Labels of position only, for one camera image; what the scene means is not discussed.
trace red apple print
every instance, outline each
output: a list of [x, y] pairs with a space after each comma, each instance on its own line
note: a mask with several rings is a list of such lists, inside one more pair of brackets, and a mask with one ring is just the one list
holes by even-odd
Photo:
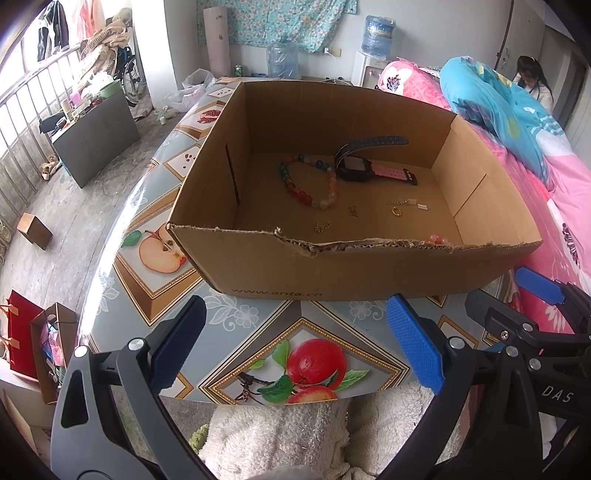
[[323, 338], [314, 338], [299, 344], [290, 353], [285, 366], [285, 373], [291, 381], [307, 390], [316, 388], [307, 385], [319, 384], [338, 371], [336, 378], [327, 385], [334, 390], [343, 381], [346, 370], [347, 359], [341, 348]]
[[308, 387], [305, 390], [292, 395], [285, 403], [312, 403], [315, 401], [328, 401], [336, 399], [336, 393], [331, 389], [323, 387], [322, 385], [314, 385], [313, 387]]

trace colorful bead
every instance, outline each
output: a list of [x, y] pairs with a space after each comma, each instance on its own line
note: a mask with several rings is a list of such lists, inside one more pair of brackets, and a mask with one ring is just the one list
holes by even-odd
[[[303, 163], [307, 163], [308, 165], [314, 165], [316, 168], [320, 170], [324, 170], [329, 174], [329, 196], [326, 200], [322, 200], [318, 202], [314, 200], [310, 195], [308, 195], [303, 190], [296, 188], [293, 179], [290, 176], [289, 170], [287, 169], [287, 165], [293, 163], [295, 161], [300, 161]], [[335, 170], [326, 162], [322, 160], [313, 161], [306, 157], [305, 155], [291, 155], [288, 157], [287, 162], [282, 161], [279, 164], [279, 174], [281, 175], [281, 179], [285, 182], [286, 188], [289, 192], [299, 200], [304, 205], [311, 206], [313, 208], [320, 208], [322, 210], [326, 210], [329, 206], [333, 206], [336, 203], [336, 173]]]

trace red gift bag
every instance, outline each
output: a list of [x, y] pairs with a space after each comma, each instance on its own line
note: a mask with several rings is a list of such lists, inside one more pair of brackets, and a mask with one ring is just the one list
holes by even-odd
[[10, 369], [37, 378], [30, 323], [43, 309], [14, 290], [8, 298], [8, 305], [0, 305], [0, 309], [8, 317], [8, 338], [2, 338], [2, 341], [8, 349]]

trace concrete floor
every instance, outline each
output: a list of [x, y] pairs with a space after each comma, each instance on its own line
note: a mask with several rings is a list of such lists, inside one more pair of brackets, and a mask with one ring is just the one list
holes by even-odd
[[[140, 141], [125, 150], [84, 189], [61, 168], [33, 198], [29, 213], [37, 215], [53, 237], [46, 251], [16, 233], [0, 270], [0, 295], [19, 292], [41, 307], [58, 301], [82, 311], [103, 244], [119, 211], [144, 172], [152, 155], [182, 115], [158, 123], [155, 115], [137, 123]], [[6, 318], [0, 316], [0, 332], [6, 334]], [[136, 451], [150, 458], [122, 392], [114, 391], [120, 416]], [[213, 414], [213, 404], [163, 398], [171, 417], [185, 438]]]

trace patterned tablecloth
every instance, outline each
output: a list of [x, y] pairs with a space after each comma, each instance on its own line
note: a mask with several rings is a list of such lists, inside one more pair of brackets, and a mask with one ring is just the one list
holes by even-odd
[[[362, 395], [409, 382], [412, 370], [385, 318], [385, 301], [282, 301], [218, 293], [164, 229], [207, 133], [240, 81], [222, 79], [154, 154], [127, 198], [98, 263], [80, 321], [80, 343], [122, 348], [173, 318], [191, 295], [207, 322], [169, 397], [226, 404], [288, 403]], [[511, 274], [487, 286], [519, 304]], [[410, 300], [447, 335], [479, 349], [497, 340], [466, 315], [465, 295]], [[306, 367], [312, 359], [312, 367]], [[299, 385], [316, 385], [301, 388]]]

